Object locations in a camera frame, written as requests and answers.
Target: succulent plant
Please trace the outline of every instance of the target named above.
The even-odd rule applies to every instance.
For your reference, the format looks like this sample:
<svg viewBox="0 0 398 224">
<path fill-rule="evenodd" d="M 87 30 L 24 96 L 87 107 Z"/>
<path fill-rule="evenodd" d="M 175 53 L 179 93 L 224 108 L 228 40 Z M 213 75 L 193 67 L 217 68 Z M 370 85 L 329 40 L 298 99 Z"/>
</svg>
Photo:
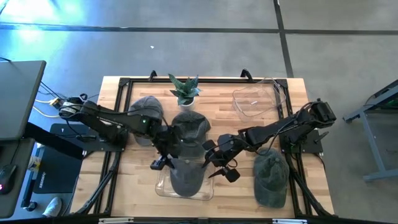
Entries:
<svg viewBox="0 0 398 224">
<path fill-rule="evenodd" d="M 198 75 L 194 79 L 188 78 L 185 83 L 178 81 L 172 74 L 169 74 L 170 81 L 175 85 L 175 90 L 170 90 L 178 98 L 178 105 L 191 103 L 195 96 L 199 95 Z"/>
</svg>

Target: gray baseball cap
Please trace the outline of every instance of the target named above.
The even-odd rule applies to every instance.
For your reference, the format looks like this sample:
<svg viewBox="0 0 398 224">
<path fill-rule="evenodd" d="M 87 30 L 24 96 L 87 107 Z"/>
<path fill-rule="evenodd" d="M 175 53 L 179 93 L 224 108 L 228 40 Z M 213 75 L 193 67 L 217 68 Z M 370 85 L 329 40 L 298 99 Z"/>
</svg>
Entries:
<svg viewBox="0 0 398 224">
<path fill-rule="evenodd" d="M 282 154 L 271 149 L 254 160 L 254 196 L 260 205 L 282 208 L 286 202 L 289 165 Z"/>
<path fill-rule="evenodd" d="M 129 111 L 137 110 L 134 112 L 129 113 L 129 115 L 134 115 L 134 114 L 142 114 L 146 116 L 151 116 L 154 118 L 163 118 L 163 108 L 162 105 L 160 104 L 159 100 L 155 98 L 154 96 L 145 96 L 136 102 L 134 102 L 131 106 Z M 142 138 L 135 136 L 136 142 L 140 146 L 151 146 L 152 142 L 149 139 Z"/>
<path fill-rule="evenodd" d="M 174 169 L 170 169 L 170 181 L 175 193 L 191 197 L 199 192 L 205 176 L 206 167 L 201 162 L 184 159 L 171 159 Z"/>
<path fill-rule="evenodd" d="M 201 146 L 206 141 L 206 132 L 210 130 L 210 123 L 200 113 L 183 111 L 174 117 L 172 126 L 178 138 L 174 148 L 180 158 L 198 158 L 205 154 Z"/>
</svg>

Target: concrete floor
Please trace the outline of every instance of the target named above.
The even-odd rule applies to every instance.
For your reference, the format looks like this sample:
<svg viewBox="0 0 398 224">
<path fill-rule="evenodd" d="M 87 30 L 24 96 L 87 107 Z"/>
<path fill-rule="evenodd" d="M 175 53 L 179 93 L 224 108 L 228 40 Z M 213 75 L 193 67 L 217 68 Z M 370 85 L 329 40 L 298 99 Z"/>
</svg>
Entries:
<svg viewBox="0 0 398 224">
<path fill-rule="evenodd" d="M 394 0 L 279 2 L 286 29 L 398 29 Z M 116 4 L 112 0 L 10 0 L 0 22 L 278 28 L 271 0 L 120 0 Z M 254 76 L 287 76 L 279 34 L 0 30 L 0 39 L 2 57 L 46 60 L 44 83 L 68 96 L 97 94 L 104 75 L 149 75 L 151 70 L 159 75 L 236 77 L 247 68 Z M 304 78 L 310 99 L 328 101 L 338 118 L 398 77 L 396 35 L 287 35 L 287 45 L 294 77 Z M 56 113 L 39 106 L 48 114 Z M 43 119 L 35 111 L 30 120 L 45 129 L 63 122 Z M 335 213 L 398 222 L 398 179 L 362 180 L 377 171 L 362 124 L 339 119 L 328 131 L 324 160 Z M 53 195 L 34 197 L 40 200 L 36 211 L 16 210 L 12 218 L 39 215 Z"/>
</svg>

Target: shoe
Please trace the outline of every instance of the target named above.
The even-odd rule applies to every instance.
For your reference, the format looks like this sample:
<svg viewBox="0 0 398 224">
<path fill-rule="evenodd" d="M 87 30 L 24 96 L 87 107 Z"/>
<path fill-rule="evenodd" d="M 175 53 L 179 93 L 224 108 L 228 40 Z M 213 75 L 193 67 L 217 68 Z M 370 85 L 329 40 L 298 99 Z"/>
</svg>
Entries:
<svg viewBox="0 0 398 224">
<path fill-rule="evenodd" d="M 62 200 L 60 197 L 55 197 L 51 200 L 43 215 L 46 217 L 56 217 L 61 212 Z"/>
</svg>

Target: potted plant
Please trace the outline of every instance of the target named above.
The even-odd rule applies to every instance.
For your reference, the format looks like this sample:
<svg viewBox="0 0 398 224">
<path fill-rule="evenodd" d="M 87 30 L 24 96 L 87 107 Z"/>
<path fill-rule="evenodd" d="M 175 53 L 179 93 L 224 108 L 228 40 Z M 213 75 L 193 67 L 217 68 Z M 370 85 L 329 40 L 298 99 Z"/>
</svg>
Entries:
<svg viewBox="0 0 398 224">
<path fill-rule="evenodd" d="M 185 83 L 178 81 L 172 74 L 169 74 L 170 81 L 174 84 L 175 90 L 170 90 L 177 97 L 177 103 L 182 110 L 192 110 L 195 96 L 199 95 L 198 75 L 194 79 L 188 78 Z"/>
</svg>

